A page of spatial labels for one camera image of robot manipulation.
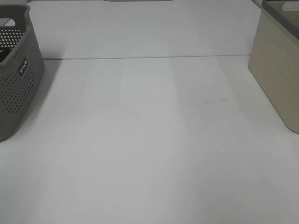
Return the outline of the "beige storage box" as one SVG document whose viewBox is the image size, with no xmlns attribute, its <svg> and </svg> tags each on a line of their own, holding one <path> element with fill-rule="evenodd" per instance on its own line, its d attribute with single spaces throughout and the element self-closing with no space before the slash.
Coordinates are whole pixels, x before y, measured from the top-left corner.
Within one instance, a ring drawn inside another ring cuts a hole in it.
<svg viewBox="0 0 299 224">
<path fill-rule="evenodd" d="M 299 2 L 264 0 L 248 68 L 291 131 L 299 132 Z"/>
</svg>

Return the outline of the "grey perforated plastic basket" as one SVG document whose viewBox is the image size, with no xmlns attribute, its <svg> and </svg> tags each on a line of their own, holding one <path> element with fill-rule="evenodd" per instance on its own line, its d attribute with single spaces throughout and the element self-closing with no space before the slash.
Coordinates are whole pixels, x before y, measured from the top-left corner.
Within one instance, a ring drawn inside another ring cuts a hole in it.
<svg viewBox="0 0 299 224">
<path fill-rule="evenodd" d="M 44 73 L 44 61 L 27 5 L 1 5 L 0 17 L 13 26 L 0 27 L 0 139 L 15 133 Z"/>
</svg>

